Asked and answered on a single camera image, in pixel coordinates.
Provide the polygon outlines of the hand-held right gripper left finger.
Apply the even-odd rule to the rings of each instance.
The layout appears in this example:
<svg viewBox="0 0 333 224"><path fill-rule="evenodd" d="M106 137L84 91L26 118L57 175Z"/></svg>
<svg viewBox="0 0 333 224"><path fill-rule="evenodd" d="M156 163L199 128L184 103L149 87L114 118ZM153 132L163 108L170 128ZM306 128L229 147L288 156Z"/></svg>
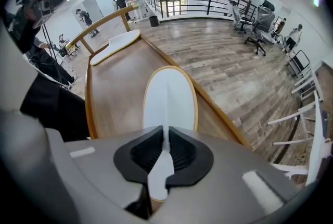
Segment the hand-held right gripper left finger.
<svg viewBox="0 0 333 224"><path fill-rule="evenodd" d="M162 126L110 138L67 142L85 177L106 198L142 219L152 214L148 175L162 152Z"/></svg>

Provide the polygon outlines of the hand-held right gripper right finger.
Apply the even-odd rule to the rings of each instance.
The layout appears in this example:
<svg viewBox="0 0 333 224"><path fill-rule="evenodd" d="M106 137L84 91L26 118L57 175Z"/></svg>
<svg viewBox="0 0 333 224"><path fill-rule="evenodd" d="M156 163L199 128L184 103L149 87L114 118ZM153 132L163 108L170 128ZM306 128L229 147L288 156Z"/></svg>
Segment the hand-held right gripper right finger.
<svg viewBox="0 0 333 224"><path fill-rule="evenodd" d="M244 146L169 129L175 173L154 223L283 223L299 206L296 186Z"/></svg>

